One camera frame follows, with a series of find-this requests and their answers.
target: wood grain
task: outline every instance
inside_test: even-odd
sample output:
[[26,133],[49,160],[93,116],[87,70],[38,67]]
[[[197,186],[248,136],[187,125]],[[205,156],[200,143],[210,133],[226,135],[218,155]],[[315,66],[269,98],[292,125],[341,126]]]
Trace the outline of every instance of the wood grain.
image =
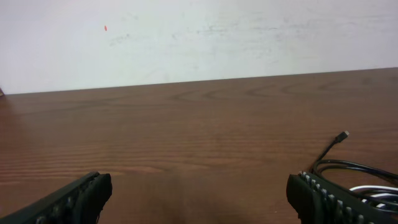
[[7,95],[0,216],[98,170],[100,223],[300,223],[287,178],[340,131],[328,158],[398,172],[397,96],[398,68]]

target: cable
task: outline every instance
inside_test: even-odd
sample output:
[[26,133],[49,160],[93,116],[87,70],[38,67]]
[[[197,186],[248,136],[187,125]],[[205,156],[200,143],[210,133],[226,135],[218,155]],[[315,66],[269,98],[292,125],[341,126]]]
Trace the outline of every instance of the cable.
[[[312,165],[312,168],[310,169],[310,172],[313,173],[314,175],[318,176],[319,178],[327,181],[328,183],[334,185],[335,187],[338,187],[339,189],[347,192],[348,194],[350,194],[356,198],[363,199],[363,201],[365,203],[369,203],[369,205],[374,205],[375,209],[377,209],[381,212],[392,213],[392,214],[397,215],[398,214],[398,211],[397,211],[398,203],[396,202],[396,197],[398,197],[398,188],[386,187],[386,186],[375,186],[375,185],[364,185],[364,186],[353,187],[351,189],[346,189],[346,188],[326,179],[322,175],[322,172],[325,170],[328,170],[328,169],[349,169],[349,170],[365,172],[367,174],[374,175],[378,178],[381,178],[383,180],[389,181],[392,184],[397,185],[397,181],[398,181],[397,174],[393,174],[388,171],[380,170],[377,168],[373,168],[373,167],[369,167],[369,166],[365,166],[365,165],[361,165],[361,164],[357,164],[357,163],[349,162],[349,161],[342,161],[342,160],[336,160],[336,159],[323,160],[323,158],[326,156],[328,151],[335,144],[340,143],[344,139],[346,139],[348,137],[348,135],[349,135],[349,132],[347,132],[347,131],[340,133],[332,141],[332,143],[322,152],[322,154],[318,157],[318,159],[314,162],[314,164]],[[331,164],[331,165],[327,165],[327,166],[318,168],[318,166],[321,164]],[[358,190],[361,190],[361,189],[367,189],[367,190],[364,190],[363,193],[358,192]],[[376,190],[378,190],[378,191],[383,190],[383,192],[379,192],[380,194],[376,194],[377,196],[368,195]]]

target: wall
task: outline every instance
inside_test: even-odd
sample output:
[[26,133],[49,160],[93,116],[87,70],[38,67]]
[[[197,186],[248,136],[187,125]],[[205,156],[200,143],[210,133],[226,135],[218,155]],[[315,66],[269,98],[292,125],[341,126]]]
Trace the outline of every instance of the wall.
[[0,87],[11,94],[396,67],[397,9],[397,0],[3,0]]

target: brown wooden surface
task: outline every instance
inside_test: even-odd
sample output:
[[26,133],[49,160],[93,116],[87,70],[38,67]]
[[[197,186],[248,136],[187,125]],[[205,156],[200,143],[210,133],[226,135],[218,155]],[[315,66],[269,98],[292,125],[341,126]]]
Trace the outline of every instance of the brown wooden surface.
[[340,131],[328,158],[398,172],[397,96],[398,68],[7,95],[0,217],[98,170],[99,223],[300,223],[287,178]]

